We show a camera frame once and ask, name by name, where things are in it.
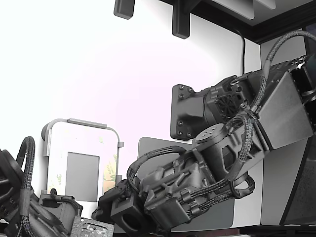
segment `braided cable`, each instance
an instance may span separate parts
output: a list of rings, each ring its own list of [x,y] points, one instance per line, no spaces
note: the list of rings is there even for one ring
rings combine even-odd
[[[316,36],[314,36],[313,34],[306,32],[306,31],[292,31],[290,33],[287,33],[286,35],[282,36],[272,47],[272,49],[270,50],[266,61],[263,65],[262,68],[262,75],[261,75],[261,83],[260,83],[260,88],[259,88],[259,92],[255,98],[255,100],[252,103],[251,106],[251,110],[254,112],[257,110],[258,106],[261,103],[261,100],[264,96],[265,93],[265,89],[266,89],[266,85],[267,85],[267,79],[269,77],[269,72],[270,72],[270,66],[271,63],[277,53],[277,51],[280,49],[280,47],[289,39],[293,38],[293,37],[297,37],[297,36],[303,36],[303,37],[308,37],[310,39],[312,39],[313,41],[316,42]]]
[[[19,155],[21,155],[21,154],[24,154],[24,156],[26,156],[24,180],[23,180],[21,189],[31,190],[32,189],[31,182],[32,182],[34,159],[35,159],[35,141],[34,141],[33,137],[26,137],[23,140],[22,145],[20,147],[20,151],[19,151]],[[31,198],[31,197],[24,197],[24,193],[21,192],[20,199],[23,200],[25,198]],[[28,214],[21,215],[20,229],[19,229],[19,232],[17,234],[18,237],[20,237],[20,235],[22,233],[22,229],[24,229],[26,234],[29,235],[30,237],[36,237],[31,229]]]
[[[133,183],[133,179],[134,179],[138,169],[140,168],[140,166],[143,163],[145,163],[146,161],[148,161],[149,159],[154,158],[154,157],[158,157],[158,156],[162,156],[162,155],[166,155],[166,154],[170,154],[170,153],[178,153],[179,155],[182,155],[186,151],[187,151],[186,149],[184,149],[183,147],[180,147],[180,146],[170,146],[170,147],[164,147],[164,148],[160,148],[160,149],[145,153],[138,160],[133,162],[132,165],[127,170],[127,174],[126,174],[127,183],[128,183],[127,190],[130,191],[132,188],[137,194],[139,193],[138,188]]]

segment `shelf bracket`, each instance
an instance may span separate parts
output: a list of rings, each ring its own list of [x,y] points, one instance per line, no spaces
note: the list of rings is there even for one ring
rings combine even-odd
[[[115,0],[114,15],[129,20],[134,14],[135,0]]]
[[[172,34],[182,39],[190,36],[190,13],[201,0],[175,0],[172,15]]]

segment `black braided cable sleeve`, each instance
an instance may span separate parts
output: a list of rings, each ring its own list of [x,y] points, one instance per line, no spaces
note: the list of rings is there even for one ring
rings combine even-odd
[[[245,181],[248,184],[248,188],[246,188],[244,190],[248,190],[248,195],[250,195],[255,189],[255,181],[253,180],[253,178],[250,175],[247,176]],[[201,212],[206,212],[212,206],[214,206],[218,203],[227,201],[229,199],[233,199],[233,198],[234,198],[234,195],[232,194],[232,192],[230,190],[228,190],[228,191],[225,191],[225,192],[217,195],[216,197],[212,198],[211,200],[199,205],[198,207],[199,207]],[[187,211],[186,213],[189,215],[190,218],[193,217],[191,211]]]
[[[33,233],[30,225],[29,220],[29,214],[24,212],[24,209],[28,209],[30,206],[30,202],[26,202],[27,207],[23,206],[23,200],[25,199],[31,199],[31,196],[26,197],[23,190],[31,190],[31,182],[32,182],[32,174],[33,174],[33,168],[34,168],[34,159],[35,159],[35,141],[33,137],[26,137],[22,145],[20,147],[19,154],[23,154],[26,156],[26,164],[24,169],[24,180],[21,187],[21,196],[20,196],[20,215],[21,215],[21,223],[19,227],[19,232],[17,234],[17,237],[20,237],[22,233],[22,229],[26,232],[26,234],[30,237],[36,237]]]
[[[313,34],[306,32],[306,31],[292,31],[287,33],[286,35],[282,36],[272,47],[271,51],[269,52],[266,61],[263,65],[262,68],[262,75],[261,75],[261,83],[260,83],[260,88],[259,88],[259,92],[255,98],[255,100],[253,101],[252,105],[251,105],[251,110],[254,112],[257,110],[257,108],[260,106],[261,100],[264,96],[265,93],[265,89],[266,89],[266,85],[267,85],[267,79],[269,77],[269,72],[270,72],[270,66],[271,63],[277,53],[277,51],[280,49],[280,47],[289,39],[293,38],[293,37],[297,37],[297,36],[303,36],[303,37],[308,37],[310,39],[312,39],[313,41],[316,42],[316,36],[314,36]]]
[[[180,146],[170,146],[170,147],[164,147],[157,150],[153,150],[153,151],[143,154],[139,159],[133,162],[127,170],[127,174],[126,174],[127,183],[128,183],[127,189],[130,190],[130,188],[132,188],[136,193],[139,193],[138,188],[133,183],[133,178],[135,177],[140,166],[146,161],[148,161],[149,159],[162,156],[165,154],[170,154],[170,153],[178,153],[179,155],[182,155],[186,151],[187,151],[186,149]]]

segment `screw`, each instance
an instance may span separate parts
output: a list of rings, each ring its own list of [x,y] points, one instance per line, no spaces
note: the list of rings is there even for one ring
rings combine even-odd
[[[171,198],[172,197],[172,192],[166,193],[166,198]]]
[[[173,168],[177,167],[180,164],[180,162],[176,159],[173,161],[172,166]]]

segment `black device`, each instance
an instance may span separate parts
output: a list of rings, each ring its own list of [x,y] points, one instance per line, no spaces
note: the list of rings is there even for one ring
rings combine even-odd
[[[255,189],[248,170],[276,149],[314,136],[316,129],[316,57],[306,55],[271,67],[281,37],[262,70],[233,76],[201,92],[178,84],[172,90],[170,136],[192,141],[186,150],[170,146],[148,152],[127,171],[127,179],[104,193],[92,215],[118,224],[129,236],[168,235],[210,207],[243,198]],[[139,180],[148,159],[179,156]],[[242,182],[246,189],[236,189]]]

